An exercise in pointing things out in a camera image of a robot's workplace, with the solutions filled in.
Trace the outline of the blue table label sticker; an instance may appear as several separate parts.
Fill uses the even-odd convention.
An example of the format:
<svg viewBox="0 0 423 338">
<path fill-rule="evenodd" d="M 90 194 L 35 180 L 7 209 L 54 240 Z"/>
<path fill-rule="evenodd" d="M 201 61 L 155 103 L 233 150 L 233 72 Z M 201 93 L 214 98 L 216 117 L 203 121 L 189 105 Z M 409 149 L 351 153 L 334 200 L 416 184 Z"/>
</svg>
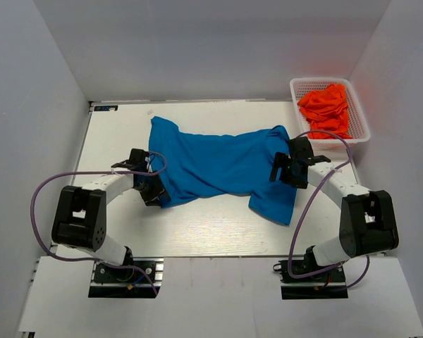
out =
<svg viewBox="0 0 423 338">
<path fill-rule="evenodd" d="M 100 111 L 100 112 L 109 112 L 109 111 L 117 111 L 118 105 L 101 105 L 95 106 L 93 111 Z"/>
</svg>

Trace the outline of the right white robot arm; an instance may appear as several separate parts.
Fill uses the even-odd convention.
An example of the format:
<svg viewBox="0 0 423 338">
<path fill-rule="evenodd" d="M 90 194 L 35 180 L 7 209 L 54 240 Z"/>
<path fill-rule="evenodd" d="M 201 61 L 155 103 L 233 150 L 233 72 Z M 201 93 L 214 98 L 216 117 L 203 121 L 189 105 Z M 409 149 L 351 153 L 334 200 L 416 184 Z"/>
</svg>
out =
<svg viewBox="0 0 423 338">
<path fill-rule="evenodd" d="M 390 251 L 398 247 L 399 234 L 391 195 L 370 190 L 353 182 L 342 172 L 342 165 L 314 154 L 306 136 L 288 141 L 288 153 L 276 153 L 270 179 L 297 189 L 315 188 L 324 193 L 341 211 L 338 235 L 306 250 L 302 265 L 287 272 L 294 280 L 319 281 L 330 270 L 352 258 Z"/>
</svg>

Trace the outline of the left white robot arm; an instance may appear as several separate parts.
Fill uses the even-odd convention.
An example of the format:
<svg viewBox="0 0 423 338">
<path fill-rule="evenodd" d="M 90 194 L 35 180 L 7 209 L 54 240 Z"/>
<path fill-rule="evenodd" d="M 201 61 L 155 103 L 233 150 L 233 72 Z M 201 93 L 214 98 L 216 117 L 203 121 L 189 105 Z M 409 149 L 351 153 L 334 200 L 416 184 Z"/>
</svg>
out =
<svg viewBox="0 0 423 338">
<path fill-rule="evenodd" d="M 120 281 L 135 272 L 130 249 L 107 234 L 107 206 L 127 191 L 139 192 L 146 206 L 162 206 L 171 200 L 161 181 L 167 169 L 165 156 L 155 151 L 132 149 L 128 159 L 96 172 L 95 180 L 83 186 L 65 186 L 51 231 L 52 241 L 83 251 L 96 262 L 111 265 Z"/>
</svg>

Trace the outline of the orange t shirt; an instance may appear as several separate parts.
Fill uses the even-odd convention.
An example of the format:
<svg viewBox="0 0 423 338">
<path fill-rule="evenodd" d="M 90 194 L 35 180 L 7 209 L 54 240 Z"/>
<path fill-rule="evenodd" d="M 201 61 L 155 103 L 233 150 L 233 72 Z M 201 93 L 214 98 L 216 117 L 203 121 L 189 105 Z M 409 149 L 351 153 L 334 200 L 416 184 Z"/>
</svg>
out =
<svg viewBox="0 0 423 338">
<path fill-rule="evenodd" d="M 311 130 L 324 130 L 343 139 L 352 139 L 348 134 L 348 102 L 342 84 L 329 84 L 326 89 L 310 91 L 297 105 Z"/>
</svg>

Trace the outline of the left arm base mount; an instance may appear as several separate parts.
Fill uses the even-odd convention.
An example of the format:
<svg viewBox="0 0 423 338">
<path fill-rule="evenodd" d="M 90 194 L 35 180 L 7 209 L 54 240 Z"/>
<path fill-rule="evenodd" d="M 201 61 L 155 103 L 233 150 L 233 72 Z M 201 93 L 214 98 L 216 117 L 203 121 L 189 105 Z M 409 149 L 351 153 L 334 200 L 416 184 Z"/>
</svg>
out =
<svg viewBox="0 0 423 338">
<path fill-rule="evenodd" d="M 156 291 L 161 289 L 164 260 L 162 258 L 134 258 L 134 266 L 150 278 Z M 104 264 L 94 265 L 88 297 L 91 299 L 155 299 L 148 279 L 139 270 L 112 269 Z"/>
</svg>

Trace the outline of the blue t shirt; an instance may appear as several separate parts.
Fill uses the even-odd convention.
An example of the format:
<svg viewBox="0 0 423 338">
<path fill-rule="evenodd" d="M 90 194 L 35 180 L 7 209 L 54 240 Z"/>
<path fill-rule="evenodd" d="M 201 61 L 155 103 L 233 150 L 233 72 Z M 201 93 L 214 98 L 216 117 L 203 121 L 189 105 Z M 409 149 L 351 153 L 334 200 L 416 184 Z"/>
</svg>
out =
<svg viewBox="0 0 423 338">
<path fill-rule="evenodd" d="M 164 208 L 222 194 L 248 196 L 248 206 L 272 222 L 289 225 L 297 190 L 270 181 L 276 153 L 288 153 L 288 132 L 282 125 L 232 135 L 181 132 L 170 120 L 154 117 L 149 150 L 157 153 L 152 169 L 169 198 Z"/>
</svg>

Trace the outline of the white plastic basket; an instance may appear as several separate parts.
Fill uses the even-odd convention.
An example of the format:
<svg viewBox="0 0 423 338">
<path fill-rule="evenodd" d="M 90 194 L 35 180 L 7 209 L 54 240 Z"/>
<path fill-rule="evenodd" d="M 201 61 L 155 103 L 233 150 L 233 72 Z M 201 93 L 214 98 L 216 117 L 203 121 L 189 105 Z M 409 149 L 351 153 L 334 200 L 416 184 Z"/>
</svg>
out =
<svg viewBox="0 0 423 338">
<path fill-rule="evenodd" d="M 299 77 L 290 81 L 290 93 L 300 133 L 311 130 L 311 127 L 300 112 L 299 100 L 314 90 L 325 90 L 329 85 L 342 85 L 345 89 L 348 104 L 348 134 L 352 137 L 346 142 L 352 146 L 369 141 L 371 134 L 355 90 L 348 80 L 337 77 Z"/>
</svg>

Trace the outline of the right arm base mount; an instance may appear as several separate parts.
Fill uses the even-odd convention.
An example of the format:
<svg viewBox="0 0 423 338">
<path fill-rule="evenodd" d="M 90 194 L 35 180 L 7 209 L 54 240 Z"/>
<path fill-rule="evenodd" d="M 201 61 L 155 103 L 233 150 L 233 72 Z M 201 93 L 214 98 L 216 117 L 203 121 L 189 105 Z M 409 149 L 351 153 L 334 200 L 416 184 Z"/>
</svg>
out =
<svg viewBox="0 0 423 338">
<path fill-rule="evenodd" d="M 288 274 L 288 261 L 273 265 L 273 271 L 281 277 L 281 298 L 283 300 L 347 299 L 345 273 L 336 268 L 320 275 L 294 279 Z"/>
</svg>

